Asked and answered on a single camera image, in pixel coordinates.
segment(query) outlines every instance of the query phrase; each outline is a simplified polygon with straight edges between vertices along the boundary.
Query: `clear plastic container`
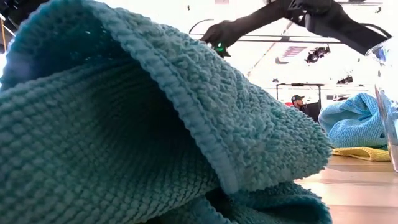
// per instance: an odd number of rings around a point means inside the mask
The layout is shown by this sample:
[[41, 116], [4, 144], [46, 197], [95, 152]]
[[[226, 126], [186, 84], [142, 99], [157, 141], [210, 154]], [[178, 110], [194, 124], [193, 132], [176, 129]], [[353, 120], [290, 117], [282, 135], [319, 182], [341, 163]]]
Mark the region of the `clear plastic container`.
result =
[[392, 166], [398, 172], [398, 39], [393, 37], [369, 49], [366, 56], [378, 66], [377, 103]]

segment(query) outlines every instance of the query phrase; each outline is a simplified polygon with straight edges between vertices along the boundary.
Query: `teal knitted blanket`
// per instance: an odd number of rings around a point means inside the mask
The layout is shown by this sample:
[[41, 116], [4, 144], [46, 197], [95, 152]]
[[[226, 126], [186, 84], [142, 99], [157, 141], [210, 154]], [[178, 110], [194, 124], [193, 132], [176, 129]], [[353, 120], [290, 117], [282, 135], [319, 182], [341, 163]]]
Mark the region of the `teal knitted blanket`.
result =
[[20, 30], [0, 93], [0, 223], [331, 223], [294, 179], [320, 127], [205, 44], [92, 0]]

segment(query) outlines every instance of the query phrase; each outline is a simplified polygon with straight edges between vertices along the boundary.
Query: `crochet texture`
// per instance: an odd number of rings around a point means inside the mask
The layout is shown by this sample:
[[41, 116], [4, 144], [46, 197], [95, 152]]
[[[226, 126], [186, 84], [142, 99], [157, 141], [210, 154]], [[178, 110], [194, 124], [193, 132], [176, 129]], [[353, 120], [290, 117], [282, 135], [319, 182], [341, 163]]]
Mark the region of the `crochet texture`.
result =
[[0, 93], [0, 223], [331, 223], [294, 179], [320, 127], [173, 27], [92, 0], [21, 25]]

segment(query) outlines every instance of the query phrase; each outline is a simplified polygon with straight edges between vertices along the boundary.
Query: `person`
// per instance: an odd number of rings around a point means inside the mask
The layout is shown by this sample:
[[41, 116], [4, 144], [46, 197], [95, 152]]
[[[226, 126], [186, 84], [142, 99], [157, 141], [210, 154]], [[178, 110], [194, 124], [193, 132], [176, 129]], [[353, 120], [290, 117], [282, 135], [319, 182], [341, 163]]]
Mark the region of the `person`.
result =
[[306, 105], [304, 105], [303, 99], [304, 99], [304, 96], [294, 95], [292, 97], [293, 107], [302, 111], [307, 116], [310, 116], [310, 112], [309, 112], [308, 108], [306, 107]]
[[[228, 48], [242, 36], [282, 18], [286, 18], [300, 27], [306, 27], [305, 19], [303, 19], [303, 15], [305, 15], [305, 13], [303, 14], [302, 10], [288, 10], [291, 2], [292, 0], [266, 1], [266, 5], [264, 7], [248, 16], [236, 19], [235, 21], [223, 21], [212, 25], [200, 40], [206, 43], [211, 43], [213, 46], [223, 43]], [[336, 25], [341, 22], [344, 23], [352, 21], [352, 19], [345, 13], [342, 6], [337, 2], [331, 1], [331, 7], [337, 9], [336, 14], [333, 15], [333, 20], [330, 21], [330, 25], [332, 27], [336, 27]]]

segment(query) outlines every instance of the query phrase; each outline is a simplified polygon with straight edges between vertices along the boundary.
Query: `man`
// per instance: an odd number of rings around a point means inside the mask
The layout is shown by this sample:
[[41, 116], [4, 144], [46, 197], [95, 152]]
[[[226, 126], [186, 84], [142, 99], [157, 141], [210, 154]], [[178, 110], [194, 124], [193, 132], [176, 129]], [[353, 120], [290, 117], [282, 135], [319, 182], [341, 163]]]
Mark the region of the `man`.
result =
[[304, 96], [294, 95], [292, 97], [292, 103], [295, 108], [305, 113], [307, 116], [310, 116], [310, 112], [306, 105], [303, 102]]

